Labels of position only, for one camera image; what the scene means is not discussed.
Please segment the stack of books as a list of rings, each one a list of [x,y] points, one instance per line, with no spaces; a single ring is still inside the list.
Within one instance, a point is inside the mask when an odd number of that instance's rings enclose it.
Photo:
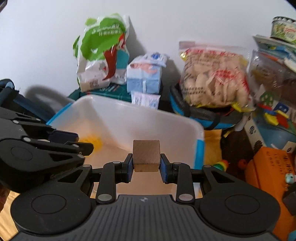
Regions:
[[[295,72],[295,45],[261,35],[253,38],[258,52]]]

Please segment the white plastic storage bin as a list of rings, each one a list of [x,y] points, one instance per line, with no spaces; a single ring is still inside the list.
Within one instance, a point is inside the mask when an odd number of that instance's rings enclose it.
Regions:
[[[93,168],[124,161],[134,140],[159,140],[160,150],[170,162],[191,168],[200,168],[204,162],[204,129],[197,121],[125,101],[84,96],[60,110],[49,125],[77,133],[79,138],[99,136],[102,149],[85,159]]]

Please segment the green white snack bag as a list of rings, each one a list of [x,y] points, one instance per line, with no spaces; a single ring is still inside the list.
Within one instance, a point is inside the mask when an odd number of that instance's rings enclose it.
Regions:
[[[126,83],[129,31],[128,15],[111,14],[86,20],[84,33],[73,44],[77,82],[82,92],[106,88],[111,83]]]

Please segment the dark blue chair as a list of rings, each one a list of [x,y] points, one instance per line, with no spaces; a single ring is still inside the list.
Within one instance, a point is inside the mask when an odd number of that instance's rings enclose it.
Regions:
[[[15,85],[10,79],[1,80],[1,108],[33,116],[44,123],[49,121],[54,115],[19,94],[19,91],[15,90]]]

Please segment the yellow toy brick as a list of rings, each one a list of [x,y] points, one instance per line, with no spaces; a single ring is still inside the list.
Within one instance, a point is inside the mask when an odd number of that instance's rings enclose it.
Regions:
[[[89,153],[89,156],[91,154],[94,154],[95,152],[98,152],[103,147],[103,142],[99,136],[96,135],[88,135],[85,137],[79,138],[79,142],[81,143],[91,143],[93,145],[93,150],[91,153]]]

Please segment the blue toy box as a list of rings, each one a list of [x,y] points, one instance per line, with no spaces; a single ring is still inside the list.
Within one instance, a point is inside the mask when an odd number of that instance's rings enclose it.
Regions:
[[[259,114],[250,115],[244,129],[255,152],[261,147],[279,149],[287,153],[295,151],[295,134],[267,124]]]

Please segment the yellow cloth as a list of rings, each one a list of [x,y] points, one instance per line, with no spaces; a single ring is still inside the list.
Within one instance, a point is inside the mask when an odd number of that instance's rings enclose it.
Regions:
[[[220,147],[222,130],[210,130],[204,132],[204,165],[214,165],[222,160]]]

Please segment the light blue tissue pack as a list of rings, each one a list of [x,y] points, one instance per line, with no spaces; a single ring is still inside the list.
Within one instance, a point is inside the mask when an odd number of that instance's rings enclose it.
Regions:
[[[127,92],[159,94],[162,69],[167,66],[168,56],[159,52],[137,56],[126,68]]]

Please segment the orange cardboard box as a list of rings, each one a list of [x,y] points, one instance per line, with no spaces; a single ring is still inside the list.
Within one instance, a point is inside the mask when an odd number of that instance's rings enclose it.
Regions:
[[[288,184],[285,175],[295,173],[292,161],[286,151],[262,147],[254,155],[245,170],[245,179],[251,184],[272,195],[280,204],[280,217],[273,233],[280,240],[288,240],[295,230],[295,216],[292,216],[282,201]]]

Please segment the small white wipes packet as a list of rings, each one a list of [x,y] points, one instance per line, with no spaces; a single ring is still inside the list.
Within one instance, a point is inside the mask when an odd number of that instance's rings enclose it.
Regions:
[[[144,106],[151,109],[158,109],[159,107],[160,95],[132,91],[131,96],[132,104],[134,105]]]

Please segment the clear bag of crackers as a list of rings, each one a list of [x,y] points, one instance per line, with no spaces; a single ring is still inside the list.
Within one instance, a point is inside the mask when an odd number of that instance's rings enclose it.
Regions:
[[[231,106],[241,113],[253,110],[245,48],[180,41],[179,53],[184,61],[180,89],[187,104],[196,108]]]

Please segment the brown wooden cube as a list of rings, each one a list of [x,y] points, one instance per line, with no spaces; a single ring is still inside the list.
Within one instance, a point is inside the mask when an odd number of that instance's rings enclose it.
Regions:
[[[161,162],[159,140],[134,140],[132,158],[135,172],[158,172]]]

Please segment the round decorated tin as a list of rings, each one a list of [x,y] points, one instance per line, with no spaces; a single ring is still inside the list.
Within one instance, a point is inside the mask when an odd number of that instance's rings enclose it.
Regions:
[[[272,21],[271,37],[295,45],[295,20],[284,16],[274,17]]]

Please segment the blue black helmet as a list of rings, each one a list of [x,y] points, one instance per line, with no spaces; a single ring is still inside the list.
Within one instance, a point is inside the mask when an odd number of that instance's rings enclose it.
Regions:
[[[238,124],[243,113],[231,106],[225,108],[196,108],[184,101],[180,85],[170,86],[169,99],[174,113],[199,122],[205,130],[227,129]]]

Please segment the clear bag of puzzle toys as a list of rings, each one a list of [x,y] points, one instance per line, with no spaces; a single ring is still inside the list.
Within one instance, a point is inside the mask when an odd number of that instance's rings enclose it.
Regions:
[[[295,133],[295,72],[254,50],[249,66],[249,87],[264,121]]]

